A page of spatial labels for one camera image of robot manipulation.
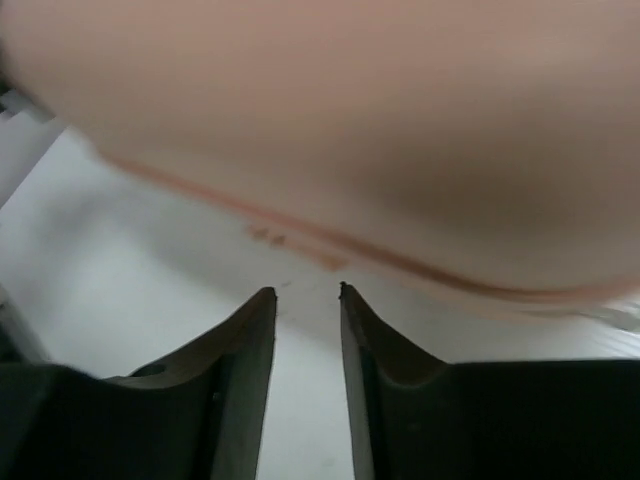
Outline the pink hard-shell suitcase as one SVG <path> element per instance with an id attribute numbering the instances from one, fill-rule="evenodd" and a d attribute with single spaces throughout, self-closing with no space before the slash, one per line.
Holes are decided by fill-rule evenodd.
<path id="1" fill-rule="evenodd" d="M 325 264 L 639 323 L 635 1 L 5 1 L 1 75 Z"/>

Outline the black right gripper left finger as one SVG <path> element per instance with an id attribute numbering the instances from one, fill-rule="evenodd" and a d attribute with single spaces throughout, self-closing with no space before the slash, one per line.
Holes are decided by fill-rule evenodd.
<path id="1" fill-rule="evenodd" d="M 277 297 L 259 290 L 228 319 L 127 376 L 46 359 L 1 304 L 5 479 L 252 479 L 273 365 Z"/>

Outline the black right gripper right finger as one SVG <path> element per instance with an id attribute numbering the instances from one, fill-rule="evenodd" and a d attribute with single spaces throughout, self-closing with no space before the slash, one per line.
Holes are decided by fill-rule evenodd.
<path id="1" fill-rule="evenodd" d="M 449 364 L 350 284 L 341 339 L 358 479 L 635 479 L 635 360 Z"/>

